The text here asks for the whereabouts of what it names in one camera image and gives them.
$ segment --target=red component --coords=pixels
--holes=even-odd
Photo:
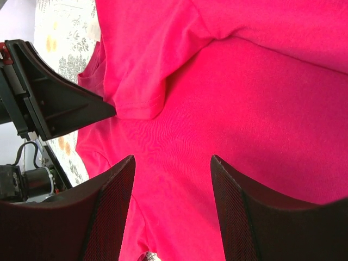
[[[2,55],[3,61],[5,65],[13,64],[13,60],[7,46],[4,42],[0,42],[0,53]]]

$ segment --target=white surface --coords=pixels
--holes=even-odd
[[[8,0],[0,10],[0,42],[4,40],[34,40],[35,0]],[[0,125],[0,165],[13,163],[23,143],[13,123]],[[24,166],[24,156],[19,163]]]

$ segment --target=wire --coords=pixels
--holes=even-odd
[[[39,166],[38,166],[37,163],[36,163],[36,158],[38,157],[39,147],[38,147],[38,145],[37,145],[35,142],[33,142],[33,141],[28,141],[28,142],[22,144],[22,145],[19,147],[18,152],[17,152],[16,161],[12,164],[12,166],[16,166],[16,165],[20,162],[20,159],[21,159],[21,157],[22,157],[23,149],[24,149],[24,147],[25,147],[26,145],[28,145],[28,144],[32,144],[32,145],[35,147],[33,164],[34,164],[34,167],[35,167],[35,168],[37,168],[37,169],[39,168]]]

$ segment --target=patterned tablecloth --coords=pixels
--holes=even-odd
[[[87,37],[88,25],[95,16],[94,0],[37,0],[34,46],[55,72],[75,83],[95,47],[95,41]],[[88,180],[75,151],[77,133],[48,141],[73,186]],[[149,253],[147,260],[159,259]]]

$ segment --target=red cloth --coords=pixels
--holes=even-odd
[[[76,149],[90,177],[135,155],[121,261],[224,260],[213,154],[295,198],[348,195],[345,1],[96,4],[102,41],[79,82],[118,115]]]

